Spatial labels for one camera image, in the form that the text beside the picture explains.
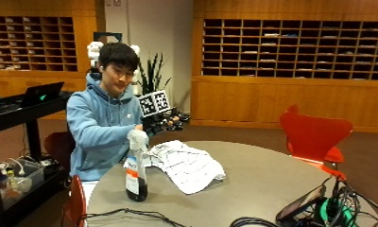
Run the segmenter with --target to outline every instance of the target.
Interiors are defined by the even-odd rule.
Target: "red chair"
[[[329,150],[352,133],[352,122],[291,112],[281,115],[280,122],[288,134],[293,157],[345,179],[344,173],[329,168],[324,162]]]
[[[81,217],[85,214],[86,214],[86,196],[85,196],[81,177],[79,175],[75,175],[71,184],[71,195],[67,203],[63,205],[61,226],[63,227],[65,221],[67,220],[69,225],[77,227],[85,227],[85,220],[79,222]]]
[[[291,106],[289,109],[288,109],[288,112],[298,114],[298,106],[297,105]],[[293,145],[289,142],[289,139],[288,139],[288,150],[289,150],[291,153],[293,153]],[[333,147],[333,148],[329,149],[329,152],[325,156],[325,161],[332,163],[334,169],[338,170],[338,164],[344,163],[344,155],[342,155],[342,151],[340,150],[338,147]]]

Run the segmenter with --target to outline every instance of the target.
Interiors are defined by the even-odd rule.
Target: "light blue sweatshirt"
[[[128,133],[142,124],[142,109],[131,86],[120,98],[112,98],[90,76],[87,88],[67,102],[67,122],[77,148],[71,157],[71,176],[98,181],[130,150]]]

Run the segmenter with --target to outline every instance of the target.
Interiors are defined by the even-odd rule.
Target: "round table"
[[[143,202],[131,201],[126,192],[126,170],[116,165],[99,181],[89,204],[89,214],[120,208],[160,212],[186,226],[229,226],[239,217],[257,217],[275,222],[281,209],[312,191],[329,174],[287,154],[256,146],[221,142],[191,141],[186,144],[209,152],[225,169],[225,179],[199,193],[187,195],[156,167],[147,168],[150,196]],[[336,180],[326,183],[332,194]],[[364,211],[376,214],[364,200]],[[376,220],[358,217],[362,226]],[[150,220],[120,212],[89,219],[96,226],[171,226],[162,220]]]

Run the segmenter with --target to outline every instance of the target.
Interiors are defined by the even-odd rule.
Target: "wooden shelf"
[[[201,74],[378,80],[378,22],[204,19]]]
[[[0,69],[78,72],[73,17],[0,16]]]

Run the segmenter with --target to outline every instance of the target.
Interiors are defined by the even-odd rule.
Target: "hood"
[[[119,98],[114,98],[108,95],[108,93],[103,90],[100,87],[102,79],[98,77],[98,75],[94,74],[87,74],[86,76],[87,79],[87,89],[93,90],[100,98],[103,98],[106,101],[108,101],[111,104],[118,104],[118,103],[126,103],[128,102],[132,97],[134,97],[134,90],[131,87],[131,84],[126,90],[126,92],[119,96]]]

